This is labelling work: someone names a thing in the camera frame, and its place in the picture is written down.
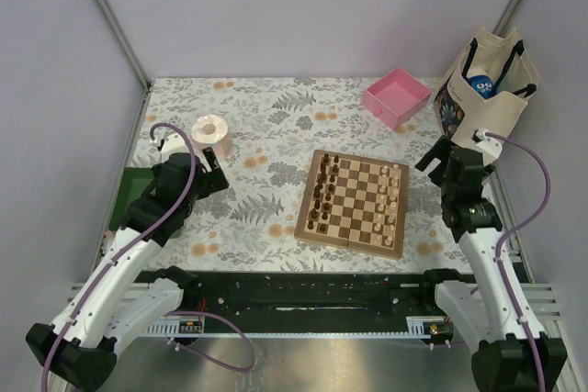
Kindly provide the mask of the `wooden chess board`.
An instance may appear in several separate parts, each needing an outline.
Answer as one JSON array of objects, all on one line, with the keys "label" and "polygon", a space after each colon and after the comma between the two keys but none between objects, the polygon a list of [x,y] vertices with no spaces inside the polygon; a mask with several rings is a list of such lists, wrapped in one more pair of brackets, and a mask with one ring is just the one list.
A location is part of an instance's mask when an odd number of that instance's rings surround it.
[{"label": "wooden chess board", "polygon": [[400,259],[408,184],[406,164],[316,150],[295,238]]}]

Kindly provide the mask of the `peach toilet paper roll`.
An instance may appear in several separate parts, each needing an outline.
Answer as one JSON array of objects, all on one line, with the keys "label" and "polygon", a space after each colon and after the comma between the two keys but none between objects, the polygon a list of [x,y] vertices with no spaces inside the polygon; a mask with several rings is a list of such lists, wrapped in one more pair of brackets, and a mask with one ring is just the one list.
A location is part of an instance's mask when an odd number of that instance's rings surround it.
[{"label": "peach toilet paper roll", "polygon": [[212,148],[216,156],[226,160],[232,151],[232,135],[225,118],[210,114],[196,120],[191,137],[200,150]]}]

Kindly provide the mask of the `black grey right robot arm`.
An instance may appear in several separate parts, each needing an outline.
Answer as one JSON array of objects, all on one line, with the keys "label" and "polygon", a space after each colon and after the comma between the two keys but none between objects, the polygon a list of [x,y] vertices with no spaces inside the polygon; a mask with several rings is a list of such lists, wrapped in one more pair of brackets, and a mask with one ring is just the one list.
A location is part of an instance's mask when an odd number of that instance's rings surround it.
[{"label": "black grey right robot arm", "polygon": [[442,218],[469,261],[476,287],[453,270],[424,273],[420,308],[442,311],[471,352],[471,371],[480,391],[550,391],[567,361],[565,344],[551,338],[526,300],[494,205],[482,195],[484,180],[502,152],[502,136],[479,129],[470,148],[441,137],[416,164],[441,190]]}]

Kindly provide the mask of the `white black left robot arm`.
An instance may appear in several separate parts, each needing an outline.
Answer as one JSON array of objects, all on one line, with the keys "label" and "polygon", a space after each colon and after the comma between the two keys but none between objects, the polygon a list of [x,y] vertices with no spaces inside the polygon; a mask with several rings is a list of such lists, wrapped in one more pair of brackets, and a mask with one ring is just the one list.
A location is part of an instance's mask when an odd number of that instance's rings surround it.
[{"label": "white black left robot arm", "polygon": [[44,372],[81,391],[102,387],[122,352],[160,317],[188,314],[199,303],[197,278],[170,266],[126,307],[119,304],[143,266],[184,227],[196,201],[229,186],[211,148],[173,153],[152,171],[82,289],[51,323],[33,324],[26,336]]}]

